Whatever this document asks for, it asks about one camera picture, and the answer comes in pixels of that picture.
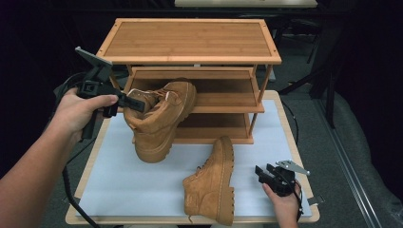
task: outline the boot sole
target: boot sole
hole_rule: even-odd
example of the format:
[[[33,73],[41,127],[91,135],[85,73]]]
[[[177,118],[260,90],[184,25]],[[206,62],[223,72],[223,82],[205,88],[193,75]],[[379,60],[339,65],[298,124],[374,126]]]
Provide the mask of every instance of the boot sole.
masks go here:
[[[224,151],[224,159],[217,222],[223,225],[232,225],[234,220],[234,187],[230,187],[229,183],[234,171],[234,147],[228,137],[221,137],[220,140]]]
[[[157,148],[153,150],[138,150],[136,148],[137,156],[139,157],[140,160],[143,162],[148,162],[148,163],[156,163],[160,162],[165,159],[166,155],[169,153],[170,148],[172,147],[172,143],[175,140],[176,136],[176,129],[178,127],[178,124],[182,122],[186,117],[189,116],[189,114],[192,112],[193,107],[196,104],[196,88],[193,84],[190,84],[190,89],[191,94],[186,98],[185,105],[184,105],[184,110],[182,111],[181,115],[178,117],[178,119],[174,122],[174,124],[171,127],[171,130],[169,131],[168,137],[166,140]]]

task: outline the human arm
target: human arm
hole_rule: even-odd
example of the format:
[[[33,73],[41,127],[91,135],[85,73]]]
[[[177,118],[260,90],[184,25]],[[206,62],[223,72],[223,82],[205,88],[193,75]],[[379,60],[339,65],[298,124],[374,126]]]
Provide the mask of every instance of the human arm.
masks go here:
[[[266,183],[262,187],[266,195],[273,202],[279,227],[297,228],[297,212],[299,208],[296,196],[291,194],[287,197],[279,197]],[[298,184],[296,184],[296,193],[297,195],[300,193]]]
[[[88,100],[69,90],[40,138],[0,180],[0,227],[38,227],[53,186],[92,112],[117,102],[114,95]]]

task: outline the boot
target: boot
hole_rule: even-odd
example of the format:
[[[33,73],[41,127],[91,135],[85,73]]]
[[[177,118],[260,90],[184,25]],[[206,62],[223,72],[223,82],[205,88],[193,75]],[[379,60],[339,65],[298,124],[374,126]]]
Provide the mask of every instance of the boot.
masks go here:
[[[193,110],[196,88],[181,78],[162,89],[135,94],[130,97],[145,102],[144,113],[125,107],[124,116],[134,132],[136,153],[143,162],[160,162],[172,146],[178,124]]]
[[[213,152],[202,168],[182,182],[184,212],[204,216],[230,226],[234,220],[234,188],[229,186],[234,169],[234,149],[228,137],[214,142]]]

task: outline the hand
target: hand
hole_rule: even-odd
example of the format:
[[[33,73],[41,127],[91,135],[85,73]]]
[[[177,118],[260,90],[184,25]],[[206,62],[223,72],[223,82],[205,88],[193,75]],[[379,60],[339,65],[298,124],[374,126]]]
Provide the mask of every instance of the hand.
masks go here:
[[[264,192],[273,202],[275,213],[280,227],[297,227],[298,201],[294,194],[287,197],[279,197],[269,185],[262,185]],[[299,196],[300,189],[296,184],[296,193]]]
[[[63,129],[76,141],[81,139],[82,129],[89,122],[92,112],[104,106],[111,106],[118,101],[116,95],[102,95],[91,99],[82,99],[77,95],[77,88],[70,89],[59,103],[49,126]]]

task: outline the shoe rack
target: shoe rack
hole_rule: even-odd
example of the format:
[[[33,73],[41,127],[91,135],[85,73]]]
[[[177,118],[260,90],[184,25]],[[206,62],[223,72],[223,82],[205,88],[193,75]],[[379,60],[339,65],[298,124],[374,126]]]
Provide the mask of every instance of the shoe rack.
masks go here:
[[[212,143],[223,135],[253,143],[264,89],[273,65],[281,63],[259,19],[118,18],[97,56],[127,66],[125,92],[159,89],[179,77],[195,85],[197,103],[174,143]],[[258,65],[267,68],[261,87]],[[113,75],[111,81],[117,84]]]

